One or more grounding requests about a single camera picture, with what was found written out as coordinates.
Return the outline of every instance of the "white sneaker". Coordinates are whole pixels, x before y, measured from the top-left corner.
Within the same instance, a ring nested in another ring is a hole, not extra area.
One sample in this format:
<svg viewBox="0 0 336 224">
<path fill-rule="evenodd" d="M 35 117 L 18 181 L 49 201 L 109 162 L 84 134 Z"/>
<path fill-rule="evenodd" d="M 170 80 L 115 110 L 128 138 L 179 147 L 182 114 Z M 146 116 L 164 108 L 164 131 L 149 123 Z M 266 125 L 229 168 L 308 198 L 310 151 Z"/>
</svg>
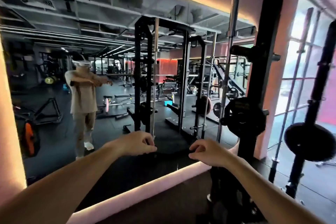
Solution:
<svg viewBox="0 0 336 224">
<path fill-rule="evenodd" d="M 93 150 L 95 147 L 93 146 L 93 144 L 92 143 L 90 143 L 90 142 L 85 142 L 84 143 L 84 146 L 85 146 L 85 148 L 88 150 L 88 151 L 91 151 L 91 150 Z"/>
</svg>

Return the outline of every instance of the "white vr headset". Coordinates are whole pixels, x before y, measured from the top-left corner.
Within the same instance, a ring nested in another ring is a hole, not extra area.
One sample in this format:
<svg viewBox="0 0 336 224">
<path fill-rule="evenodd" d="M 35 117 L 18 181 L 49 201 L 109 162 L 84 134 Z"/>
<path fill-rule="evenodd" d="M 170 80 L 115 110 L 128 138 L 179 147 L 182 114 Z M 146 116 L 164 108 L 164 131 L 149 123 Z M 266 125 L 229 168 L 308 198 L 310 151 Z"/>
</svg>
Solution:
<svg viewBox="0 0 336 224">
<path fill-rule="evenodd" d="M 91 67 L 92 62 L 85 59 L 85 57 L 83 55 L 81 55 L 83 60 L 73 60 L 72 62 L 76 65 L 76 66 L 80 66 L 80 67 Z"/>
</svg>

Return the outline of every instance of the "gym floor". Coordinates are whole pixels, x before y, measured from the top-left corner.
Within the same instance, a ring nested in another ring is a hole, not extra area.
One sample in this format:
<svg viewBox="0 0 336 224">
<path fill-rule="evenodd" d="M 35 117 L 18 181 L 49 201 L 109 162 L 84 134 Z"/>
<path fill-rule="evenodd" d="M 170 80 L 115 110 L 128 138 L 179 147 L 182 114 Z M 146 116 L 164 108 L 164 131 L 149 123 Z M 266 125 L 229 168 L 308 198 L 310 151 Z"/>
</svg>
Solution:
<svg viewBox="0 0 336 224">
<path fill-rule="evenodd" d="M 132 87 L 124 88 L 120 86 L 121 84 L 123 84 L 121 81 L 115 80 L 113 86 L 104 85 L 97 88 L 97 104 L 103 104 L 103 95 L 114 96 L 133 93 L 134 89 Z M 27 178 L 39 179 L 75 160 L 72 116 L 69 113 L 71 95 L 62 90 L 62 85 L 34 87 L 27 92 L 27 95 L 17 95 L 15 98 L 21 99 L 23 105 L 37 109 L 52 96 L 57 99 L 59 108 L 63 113 L 63 120 L 60 124 L 48 124 L 39 127 L 41 149 L 36 157 L 23 160 Z M 186 103 L 187 117 L 184 119 L 183 126 L 189 128 L 193 126 L 195 120 L 195 114 L 191 111 L 191 105 L 195 103 L 195 97 L 188 97 Z M 179 133 L 170 129 L 164 121 L 166 117 L 177 118 L 177 116 L 169 108 L 164 107 L 163 102 L 157 102 L 156 106 L 158 113 L 155 123 L 155 143 L 158 147 L 158 154 L 128 156 L 118 159 L 99 179 L 77 210 L 94 205 L 194 163 L 187 157 L 189 147 L 187 142 Z M 125 113 L 126 107 L 134 108 L 133 105 L 113 106 L 110 107 L 109 113 Z M 206 137 L 216 139 L 218 126 L 208 120 L 206 123 Z M 123 126 L 126 124 L 133 125 L 131 117 L 120 120 L 98 118 L 92 134 L 95 148 L 98 149 L 107 141 L 120 137 L 123 134 Z M 231 148 L 236 142 L 237 137 L 229 132 L 226 127 L 223 127 L 221 144 L 226 148 Z M 271 158 L 274 153 L 275 147 L 272 147 L 269 150 L 269 158 L 264 160 L 263 163 L 256 162 L 255 167 L 265 177 L 268 176 Z M 288 181 L 294 159 L 294 155 L 285 144 L 281 146 L 279 159 L 275 184 L 284 187 Z M 307 162 L 304 169 L 305 176 L 301 179 L 297 193 L 297 198 L 303 200 L 309 210 L 327 223 L 336 222 L 335 168 L 333 166 L 316 167 L 315 163 Z M 133 223 L 135 221 L 138 223 L 154 223 L 157 221 L 171 223 L 170 220 L 173 217 L 175 222 L 176 220 L 178 222 L 179 220 L 181 222 L 195 222 L 196 214 L 203 213 L 206 210 L 206 194 L 209 192 L 210 186 L 210 176 L 208 173 L 204 173 L 117 213 L 101 223 Z M 160 205 L 166 211 L 160 211 Z"/>
</svg>

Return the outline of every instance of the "person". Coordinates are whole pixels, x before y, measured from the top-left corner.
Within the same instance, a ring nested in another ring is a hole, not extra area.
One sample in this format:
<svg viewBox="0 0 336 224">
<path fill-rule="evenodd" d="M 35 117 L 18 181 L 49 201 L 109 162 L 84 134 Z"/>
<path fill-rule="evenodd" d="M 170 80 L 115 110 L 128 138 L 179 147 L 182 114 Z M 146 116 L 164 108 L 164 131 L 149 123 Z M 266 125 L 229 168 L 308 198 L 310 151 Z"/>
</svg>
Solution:
<svg viewBox="0 0 336 224">
<path fill-rule="evenodd" d="M 30 185 L 0 206 L 0 224 L 65 224 L 107 168 L 124 155 L 155 152 L 152 136 L 136 131 Z M 314 214 L 264 179 L 244 159 L 212 140 L 197 140 L 191 159 L 228 169 L 271 224 L 323 224 Z"/>
<path fill-rule="evenodd" d="M 90 72 L 91 61 L 82 54 L 72 53 L 75 70 L 65 72 L 65 80 L 71 90 L 71 110 L 76 137 L 76 159 L 84 156 L 85 148 L 93 150 L 92 131 L 95 125 L 97 102 L 95 87 L 112 82 Z"/>
</svg>

